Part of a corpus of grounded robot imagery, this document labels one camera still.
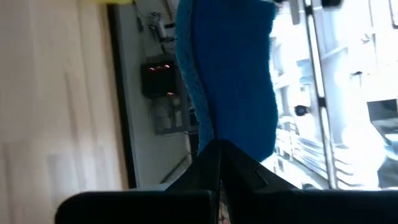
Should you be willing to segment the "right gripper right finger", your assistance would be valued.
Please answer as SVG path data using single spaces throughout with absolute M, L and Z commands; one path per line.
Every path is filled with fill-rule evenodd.
M 232 224 L 398 224 L 398 190 L 301 190 L 229 141 L 221 156 Z

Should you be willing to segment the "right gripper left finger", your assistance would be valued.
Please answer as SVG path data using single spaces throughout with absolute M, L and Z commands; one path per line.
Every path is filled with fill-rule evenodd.
M 220 166 L 213 140 L 165 190 L 77 194 L 58 207 L 55 224 L 218 224 Z

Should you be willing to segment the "blue towel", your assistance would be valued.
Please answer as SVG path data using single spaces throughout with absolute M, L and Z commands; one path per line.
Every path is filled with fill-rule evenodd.
M 274 150 L 270 75 L 274 0 L 179 0 L 177 62 L 199 123 L 199 148 L 231 141 L 258 162 Z

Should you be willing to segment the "black computer with red lights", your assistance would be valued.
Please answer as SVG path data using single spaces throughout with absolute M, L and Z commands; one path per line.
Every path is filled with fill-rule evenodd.
M 147 99 L 179 95 L 177 69 L 169 54 L 147 57 L 141 63 L 141 93 Z

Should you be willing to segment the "black table edge rail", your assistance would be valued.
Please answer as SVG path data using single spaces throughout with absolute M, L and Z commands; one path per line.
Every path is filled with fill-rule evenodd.
M 121 137 L 123 142 L 124 166 L 126 168 L 127 187 L 133 189 L 137 187 L 134 169 L 134 159 L 131 145 L 131 132 L 129 128 L 129 113 L 127 109 L 122 35 L 120 28 L 119 6 L 108 4 L 106 6 L 109 31 L 111 38 L 111 51 L 114 63 L 114 76 L 116 82 L 116 93 L 118 98 L 119 120 L 121 125 Z

